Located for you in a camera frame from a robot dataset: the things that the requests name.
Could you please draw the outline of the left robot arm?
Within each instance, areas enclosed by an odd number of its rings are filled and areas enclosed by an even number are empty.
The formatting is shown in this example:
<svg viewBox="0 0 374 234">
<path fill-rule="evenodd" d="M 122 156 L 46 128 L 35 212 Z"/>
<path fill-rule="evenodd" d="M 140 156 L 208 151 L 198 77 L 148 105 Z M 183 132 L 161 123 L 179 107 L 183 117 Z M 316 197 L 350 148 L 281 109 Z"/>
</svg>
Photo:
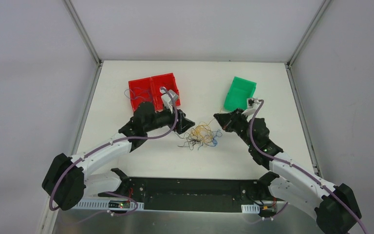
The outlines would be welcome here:
<svg viewBox="0 0 374 234">
<path fill-rule="evenodd" d="M 43 190 L 50 196 L 50 210 L 69 210 L 86 195 L 112 192 L 124 197 L 129 191 L 128 182 L 117 173 L 94 174 L 105 164 L 119 156 L 131 153 L 150 139 L 148 132 L 169 127 L 170 132 L 185 133 L 195 122 L 173 106 L 155 111 L 151 102 L 143 102 L 129 121 L 108 141 L 88 153 L 57 155 L 42 182 Z"/>
</svg>

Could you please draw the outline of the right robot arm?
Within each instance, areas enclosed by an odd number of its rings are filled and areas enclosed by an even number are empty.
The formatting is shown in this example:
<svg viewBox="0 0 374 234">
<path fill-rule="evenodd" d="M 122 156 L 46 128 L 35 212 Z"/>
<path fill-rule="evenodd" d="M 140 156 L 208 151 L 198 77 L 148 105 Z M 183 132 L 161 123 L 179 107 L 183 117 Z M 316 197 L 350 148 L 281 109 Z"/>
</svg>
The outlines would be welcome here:
<svg viewBox="0 0 374 234">
<path fill-rule="evenodd" d="M 236 133 L 249 147 L 253 160 L 269 171 L 259 179 L 260 198 L 289 202 L 315 220 L 325 234 L 346 234 L 355 224 L 368 232 L 353 190 L 344 183 L 337 186 L 296 163 L 269 138 L 264 118 L 248 120 L 242 109 L 214 114 L 214 118 L 224 131 Z"/>
</svg>

